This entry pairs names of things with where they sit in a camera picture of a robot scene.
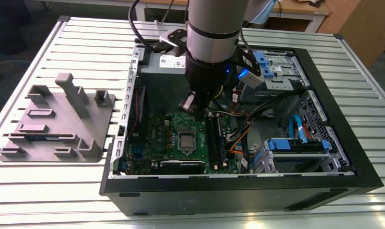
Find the black ring on robot arm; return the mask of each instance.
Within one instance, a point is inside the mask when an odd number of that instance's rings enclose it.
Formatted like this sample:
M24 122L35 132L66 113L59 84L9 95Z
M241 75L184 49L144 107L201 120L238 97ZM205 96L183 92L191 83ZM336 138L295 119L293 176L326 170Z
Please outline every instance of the black ring on robot arm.
M210 33L210 32L202 31L191 23L189 23L189 26L194 30L195 33L198 33L199 35L202 35L207 38L213 38L213 39L229 39L229 38L234 37L241 31L241 29L238 29L235 32L231 32L231 33L223 33L223 34Z

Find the yellow wire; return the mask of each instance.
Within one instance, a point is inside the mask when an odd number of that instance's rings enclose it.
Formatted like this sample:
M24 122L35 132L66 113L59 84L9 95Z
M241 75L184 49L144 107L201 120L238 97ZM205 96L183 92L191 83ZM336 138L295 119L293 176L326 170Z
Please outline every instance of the yellow wire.
M214 99L218 98L218 96L222 94L222 92L223 92L223 85L221 85L219 93L218 93L218 95L215 95Z

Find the blue led light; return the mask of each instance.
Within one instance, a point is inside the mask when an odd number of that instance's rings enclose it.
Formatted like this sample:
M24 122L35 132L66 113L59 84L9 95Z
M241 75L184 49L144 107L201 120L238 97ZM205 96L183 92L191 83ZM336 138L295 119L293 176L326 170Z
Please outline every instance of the blue led light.
M238 79L241 79L246 75L247 72L249 72L249 70L245 68L238 75Z

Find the floor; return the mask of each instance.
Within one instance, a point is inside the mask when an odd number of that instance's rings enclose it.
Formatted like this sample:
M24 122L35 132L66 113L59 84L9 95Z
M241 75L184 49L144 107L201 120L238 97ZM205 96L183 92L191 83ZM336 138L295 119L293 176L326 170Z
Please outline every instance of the floor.
M33 59L60 15L122 20L127 19L127 7L53 2L51 11L44 11L39 1L27 0L25 4L32 16L32 23L27 26L21 26L20 31L27 40L28 48L17 55L4 55L0 53L0 62L9 60L31 61ZM147 20L160 20L164 11L166 10L147 9ZM182 22L183 11L172 10L166 21ZM24 62L9 62L0 65L0 74L4 77L0 81L0 111L27 68L28 64ZM385 90L385 53L381 55L369 70Z

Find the ram slot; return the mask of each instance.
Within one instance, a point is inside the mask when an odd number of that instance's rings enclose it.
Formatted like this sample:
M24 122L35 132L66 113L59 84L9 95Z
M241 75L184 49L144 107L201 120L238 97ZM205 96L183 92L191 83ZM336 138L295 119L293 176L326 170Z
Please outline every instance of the ram slot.
M207 140L207 150L210 166L215 170L223 165L222 155L221 155L221 138L218 129L218 118L206 117L206 140Z

